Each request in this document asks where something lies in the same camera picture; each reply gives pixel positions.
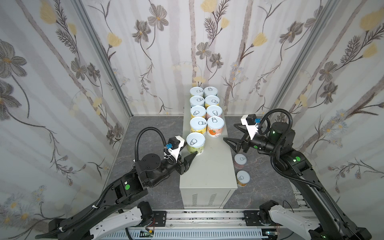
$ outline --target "marble floor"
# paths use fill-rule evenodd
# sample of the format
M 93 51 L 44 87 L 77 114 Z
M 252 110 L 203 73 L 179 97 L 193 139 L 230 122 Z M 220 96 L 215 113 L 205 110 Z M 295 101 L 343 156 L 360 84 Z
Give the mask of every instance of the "marble floor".
M 240 117 L 225 117 L 228 136 L 241 138 L 242 133 L 233 123 L 240 122 Z M 132 169 L 134 164 L 134 144 L 137 134 L 145 127 L 158 128 L 168 141 L 172 136 L 182 135 L 182 116 L 134 116 L 128 126 L 118 157 L 111 170 L 108 184 Z M 162 156 L 160 136 L 148 131 L 143 134 L 139 143 L 139 156 L 155 153 Z M 242 170 L 247 171 L 251 181 L 245 187 L 239 187 L 231 196 L 224 208 L 258 208 L 268 200 L 282 204 L 288 201 L 292 207 L 298 207 L 289 181 L 278 175 L 270 165 L 270 158 L 250 149 L 246 154 L 247 164 Z M 182 209 L 183 201 L 179 190 L 180 175 L 173 172 L 171 176 L 154 188 L 148 189 L 148 195 L 139 201 L 148 201 L 153 209 Z

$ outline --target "white can lid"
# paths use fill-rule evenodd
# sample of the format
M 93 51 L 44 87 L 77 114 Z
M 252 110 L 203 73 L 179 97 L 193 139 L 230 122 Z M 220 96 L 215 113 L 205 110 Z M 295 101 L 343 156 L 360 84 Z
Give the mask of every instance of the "white can lid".
M 247 184 L 251 180 L 251 176 L 249 176 L 249 174 L 243 170 L 238 171 L 236 176 L 239 182 L 241 182 L 242 184 Z
M 193 96 L 201 96 L 203 95 L 204 90 L 201 87 L 193 87 L 189 90 L 189 93 Z
M 191 147 L 201 147 L 204 143 L 205 137 L 199 132 L 193 132 L 187 136 L 187 144 Z
M 218 96 L 207 96 L 205 97 L 205 103 L 208 105 L 217 105 L 220 102 L 220 98 Z
M 189 124 L 193 129 L 200 130 L 207 127 L 207 121 L 205 118 L 202 117 L 195 117 L 192 118 L 191 121 L 189 121 Z
M 220 129 L 224 126 L 224 120 L 221 117 L 210 117 L 207 124 L 212 129 Z
M 223 113 L 223 109 L 217 105 L 211 105 L 207 107 L 207 113 L 210 116 L 220 116 Z
M 189 99 L 189 103 L 192 105 L 202 105 L 204 103 L 204 98 L 201 96 L 193 96 Z
M 203 106 L 194 106 L 191 108 L 191 115 L 195 117 L 204 116 L 206 113 L 206 109 Z
M 206 87 L 204 88 L 204 93 L 209 96 L 209 95 L 217 95 L 218 90 L 215 87 Z
M 247 157 L 245 157 L 243 154 L 238 153 L 235 155 L 235 162 L 240 165 L 244 165 L 247 163 Z

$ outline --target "wall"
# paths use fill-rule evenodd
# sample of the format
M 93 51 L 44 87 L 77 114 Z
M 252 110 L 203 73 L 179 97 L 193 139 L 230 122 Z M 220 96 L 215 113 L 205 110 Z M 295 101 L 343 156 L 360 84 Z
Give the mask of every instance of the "wall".
M 134 114 L 181 114 L 192 86 L 262 113 L 326 1 L 82 1 Z
M 128 118 L 70 2 L 2 1 L 0 36 L 0 235 L 34 239 L 99 196 Z
M 384 234 L 383 7 L 341 1 L 279 106 L 293 113 L 294 148 L 374 239 Z

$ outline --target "tin can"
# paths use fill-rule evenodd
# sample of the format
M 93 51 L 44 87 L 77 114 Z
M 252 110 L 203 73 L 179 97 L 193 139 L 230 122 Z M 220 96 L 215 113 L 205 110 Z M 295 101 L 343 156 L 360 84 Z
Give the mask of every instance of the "tin can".
M 205 107 L 203 106 L 194 106 L 191 108 L 191 119 L 194 117 L 202 117 L 205 118 Z
M 214 95 L 209 95 L 205 98 L 205 104 L 204 107 L 207 108 L 211 105 L 217 105 L 220 102 L 220 98 Z
M 204 151 L 205 137 L 199 132 L 192 132 L 187 136 L 187 150 L 189 153 L 198 152 L 200 155 Z
M 251 180 L 251 176 L 243 170 L 238 171 L 236 174 L 236 182 L 239 187 L 245 187 Z
M 206 87 L 204 88 L 204 97 L 207 97 L 209 95 L 217 96 L 218 90 L 215 87 Z
M 189 125 L 191 126 L 191 132 L 199 132 L 203 135 L 207 132 L 207 121 L 202 117 L 195 117 L 189 121 Z
M 235 155 L 235 159 L 233 161 L 233 165 L 235 166 L 235 168 L 242 169 L 244 167 L 244 164 L 246 163 L 247 158 L 243 154 L 238 153 Z
M 223 132 L 224 120 L 221 117 L 210 117 L 207 120 L 207 132 L 210 137 L 219 137 Z
M 204 106 L 204 98 L 202 96 L 193 96 L 189 99 L 191 107 Z
M 211 105 L 207 107 L 207 116 L 206 119 L 210 117 L 221 117 L 221 114 L 223 114 L 223 109 L 221 107 L 216 106 L 216 105 Z
M 204 90 L 201 87 L 193 87 L 189 90 L 191 97 L 193 96 L 203 96 Z

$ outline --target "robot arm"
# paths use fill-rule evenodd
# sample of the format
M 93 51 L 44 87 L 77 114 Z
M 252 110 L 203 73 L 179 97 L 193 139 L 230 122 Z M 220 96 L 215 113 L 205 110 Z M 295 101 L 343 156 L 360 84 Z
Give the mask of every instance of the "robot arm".
M 274 112 L 286 114 L 289 123 L 275 122 L 270 127 L 268 116 Z M 268 126 L 261 133 L 261 125 L 265 120 L 267 120 Z M 234 124 L 234 126 L 244 133 L 243 137 L 241 139 L 224 138 L 224 141 L 236 153 L 239 153 L 241 149 L 247 152 L 253 148 L 260 154 L 271 156 L 273 169 L 296 186 L 320 223 L 319 225 L 310 224 L 307 220 L 300 219 L 299 216 L 286 211 L 276 202 L 264 207 L 264 210 L 260 210 L 265 219 L 271 219 L 288 227 L 304 239 L 371 239 L 368 230 L 357 227 L 330 197 L 304 154 L 292 148 L 295 131 L 291 129 L 290 113 L 283 109 L 274 109 L 266 113 L 261 120 L 255 114 L 250 114 L 244 115 L 241 121 L 242 123 Z
M 138 147 L 141 135 L 147 130 L 156 131 L 162 138 L 164 159 L 156 154 L 147 154 L 138 160 Z M 140 131 L 135 144 L 135 164 L 132 170 L 108 185 L 95 202 L 67 218 L 56 218 L 49 222 L 49 232 L 35 238 L 57 238 L 60 240 L 97 240 L 124 227 L 147 226 L 154 214 L 148 202 L 141 202 L 137 207 L 117 216 L 108 217 L 113 212 L 121 211 L 138 199 L 148 194 L 147 187 L 155 187 L 176 170 L 180 175 L 188 171 L 194 152 L 181 161 L 180 151 L 185 141 L 176 136 L 166 144 L 162 133 L 154 127 Z

